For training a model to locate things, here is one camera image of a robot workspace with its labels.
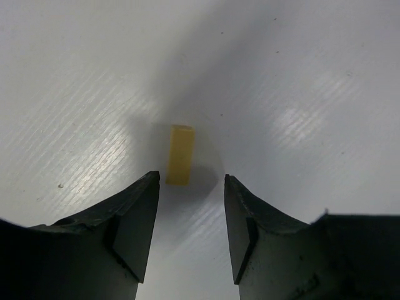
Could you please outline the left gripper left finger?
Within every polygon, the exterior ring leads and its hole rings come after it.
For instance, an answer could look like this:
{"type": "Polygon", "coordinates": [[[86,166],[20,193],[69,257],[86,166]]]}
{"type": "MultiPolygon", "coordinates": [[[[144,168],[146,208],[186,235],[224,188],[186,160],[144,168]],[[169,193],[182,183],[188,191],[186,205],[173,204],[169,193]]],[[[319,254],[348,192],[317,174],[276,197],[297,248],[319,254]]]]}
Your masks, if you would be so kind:
{"type": "Polygon", "coordinates": [[[144,281],[160,175],[52,225],[1,221],[2,299],[134,299],[144,281]]]}

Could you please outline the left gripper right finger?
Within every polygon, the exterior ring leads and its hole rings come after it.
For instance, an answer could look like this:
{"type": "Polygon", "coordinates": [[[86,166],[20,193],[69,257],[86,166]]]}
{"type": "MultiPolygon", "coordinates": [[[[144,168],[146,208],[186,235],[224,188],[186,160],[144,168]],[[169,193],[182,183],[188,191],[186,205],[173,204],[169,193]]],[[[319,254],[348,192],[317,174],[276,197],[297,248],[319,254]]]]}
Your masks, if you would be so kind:
{"type": "Polygon", "coordinates": [[[399,217],[299,221],[224,179],[232,275],[241,299],[398,299],[399,217]]]}

